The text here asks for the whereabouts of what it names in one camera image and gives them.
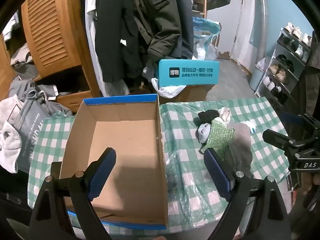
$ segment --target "teal box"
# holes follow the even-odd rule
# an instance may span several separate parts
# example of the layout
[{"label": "teal box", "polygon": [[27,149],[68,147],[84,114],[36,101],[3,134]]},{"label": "teal box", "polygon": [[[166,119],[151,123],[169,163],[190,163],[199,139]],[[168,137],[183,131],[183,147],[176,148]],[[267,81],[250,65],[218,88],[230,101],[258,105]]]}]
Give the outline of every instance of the teal box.
[{"label": "teal box", "polygon": [[162,59],[156,70],[159,87],[215,85],[219,78],[218,61]]}]

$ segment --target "metal screw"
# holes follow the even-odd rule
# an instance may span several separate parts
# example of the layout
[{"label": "metal screw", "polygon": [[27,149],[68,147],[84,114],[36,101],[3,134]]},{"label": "metal screw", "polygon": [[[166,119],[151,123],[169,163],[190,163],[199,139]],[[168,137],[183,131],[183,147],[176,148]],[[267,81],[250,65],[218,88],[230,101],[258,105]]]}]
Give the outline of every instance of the metal screw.
[{"label": "metal screw", "polygon": [[268,176],[267,179],[268,179],[270,182],[274,182],[274,181],[275,181],[275,178],[272,177],[272,176]]},{"label": "metal screw", "polygon": [[236,176],[242,178],[244,176],[244,173],[242,171],[237,171]]},{"label": "metal screw", "polygon": [[50,182],[51,180],[52,180],[52,176],[48,176],[48,177],[45,178],[46,182]]},{"label": "metal screw", "polygon": [[76,177],[77,178],[81,178],[83,176],[83,174],[84,174],[83,171],[77,171],[76,172]]}]

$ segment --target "trash can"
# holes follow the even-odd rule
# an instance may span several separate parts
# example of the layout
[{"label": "trash can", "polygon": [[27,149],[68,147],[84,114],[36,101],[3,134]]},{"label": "trash can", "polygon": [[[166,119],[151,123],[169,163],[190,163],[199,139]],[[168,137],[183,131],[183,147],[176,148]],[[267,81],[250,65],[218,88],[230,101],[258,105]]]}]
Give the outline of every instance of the trash can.
[{"label": "trash can", "polygon": [[263,77],[264,72],[257,68],[254,70],[254,73],[250,79],[249,86],[253,91],[256,91],[258,88],[258,85]]}]

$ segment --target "floor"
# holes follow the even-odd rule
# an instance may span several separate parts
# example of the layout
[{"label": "floor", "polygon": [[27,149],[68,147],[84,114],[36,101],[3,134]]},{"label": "floor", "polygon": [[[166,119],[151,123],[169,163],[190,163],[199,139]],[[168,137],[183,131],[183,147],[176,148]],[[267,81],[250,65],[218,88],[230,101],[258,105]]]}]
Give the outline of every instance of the floor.
[{"label": "floor", "polygon": [[207,94],[207,101],[256,98],[249,87],[248,75],[232,60],[219,59],[220,73],[218,84]]}]

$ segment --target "tablecloth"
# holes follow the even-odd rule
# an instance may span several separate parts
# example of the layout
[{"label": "tablecloth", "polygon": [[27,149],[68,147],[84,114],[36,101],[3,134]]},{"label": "tablecloth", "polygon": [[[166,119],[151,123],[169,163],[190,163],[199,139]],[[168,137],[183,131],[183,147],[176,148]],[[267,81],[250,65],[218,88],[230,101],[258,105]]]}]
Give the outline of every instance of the tablecloth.
[{"label": "tablecloth", "polygon": [[[136,230],[104,224],[111,235],[156,236],[200,227],[220,219],[227,202],[220,198],[199,152],[196,137],[198,113],[228,107],[231,121],[251,121],[256,132],[251,135],[255,178],[273,176],[280,182],[288,174],[289,163],[284,152],[262,139],[266,129],[286,135],[286,131],[266,98],[216,102],[167,103],[160,106],[160,121],[168,186],[168,219],[166,230]],[[35,145],[28,182],[28,204],[33,208],[44,178],[50,174],[53,161],[62,161],[74,117],[50,118],[44,121]],[[69,214],[74,227],[80,227],[76,216]]]}]

